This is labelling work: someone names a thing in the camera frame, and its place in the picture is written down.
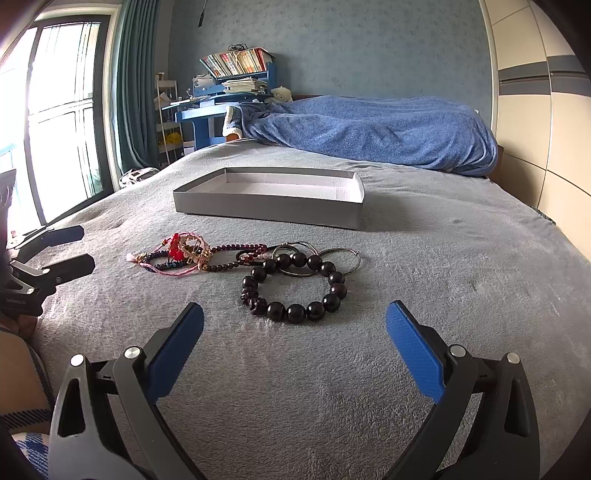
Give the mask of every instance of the white stuffed animal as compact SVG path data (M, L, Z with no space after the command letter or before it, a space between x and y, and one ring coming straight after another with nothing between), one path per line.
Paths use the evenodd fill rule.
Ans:
M272 97L265 98L265 103L280 103L280 102L293 102L294 99L291 97L291 90L285 87L277 87L271 90Z

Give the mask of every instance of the plaid fabric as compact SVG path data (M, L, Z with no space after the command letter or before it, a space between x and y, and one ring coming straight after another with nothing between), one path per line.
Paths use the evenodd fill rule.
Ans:
M49 435L44 433L16 433L12 439L41 476L48 480L47 452Z
M0 420L6 425L8 430L15 430L44 421L51 421L51 411L43 408L34 410L13 411L0 415Z

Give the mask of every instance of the wooden bead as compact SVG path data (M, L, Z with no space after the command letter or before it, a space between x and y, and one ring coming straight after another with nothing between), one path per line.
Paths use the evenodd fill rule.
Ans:
M335 283L329 290L330 293L334 293L341 300L347 296L347 286L344 283Z
M335 264L327 261L327 262L322 262L322 265L320 266L320 274L323 277L328 277L331 273L336 272L336 267Z
M285 319L285 307L280 301L272 301L267 307L267 318L273 322Z
M253 300L249 304L249 309L253 315L264 315L267 313L267 301L263 298Z
M277 266L282 269L285 270L286 268L288 268L291 265L291 258L288 254L280 254L277 257Z
M290 255L291 258L291 264L294 267L298 267L301 268L306 264L306 261L308 260L306 258L306 255L303 254L302 252L296 252Z
M306 319L306 309L299 303L287 307L287 321L290 323L302 323Z
M250 275L247 275L242 279L242 288L244 287L254 287L258 288L258 282L252 278Z
M320 266L322 265L322 257L319 257L318 255L311 255L307 263L308 268L316 272L320 269Z
M345 276L341 272L332 272L329 275L329 284L334 285L335 283L345 283Z
M336 312L340 307L340 298L334 293L329 293L322 299L322 305L327 312Z
M242 293L240 295L240 299L244 305L248 305L251 299L255 299L258 297L257 291L247 291L246 293Z
M306 310L308 313L308 318L314 322L322 320L322 318L324 318L324 314L326 313L324 306L319 301L313 301L310 303Z
M265 260L262 263L262 267L265 269L267 273L275 273L277 271L277 262L272 258Z
M267 277L267 272L262 267L254 267L251 270L251 277L259 283L264 282Z

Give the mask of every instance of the silver hoop earring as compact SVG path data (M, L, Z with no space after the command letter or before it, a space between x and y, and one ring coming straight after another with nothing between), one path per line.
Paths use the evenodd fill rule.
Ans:
M349 275L350 273L353 273L361 265L361 252L353 250L352 248L345 248L345 247L328 248L326 250L322 250L322 252L320 252L318 254L318 256L322 257L323 255L332 254L335 252L349 252L357 257L357 265L355 265L351 270L349 270L347 272L341 272L343 275Z

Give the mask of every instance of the metal ring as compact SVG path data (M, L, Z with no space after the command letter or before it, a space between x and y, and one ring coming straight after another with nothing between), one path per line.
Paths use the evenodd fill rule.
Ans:
M355 265L351 270L347 272L341 272L343 275L349 275L353 273L355 270L359 268L361 265L361 252L357 250L353 250L352 248L344 248L344 247L336 247L336 248L327 248L326 250L322 250L318 255L322 257L322 255L331 254L334 252L350 252L357 257L357 265Z
M273 250L273 253L271 255L271 258L273 260L275 259L275 254L277 253L277 251L281 248L289 248L290 245L302 245L304 247L306 247L308 250L310 250L314 255L318 255L318 250L316 250L310 243L308 242L289 242L286 244L282 244L282 245L277 245L275 247L275 249ZM280 271L281 273L283 273L284 275L287 275L288 277L298 277L298 278L304 278L304 277L311 277L312 275L316 275L315 271L310 271L309 273L295 273L295 272L290 272L289 270L283 270L282 268L277 267L277 270Z

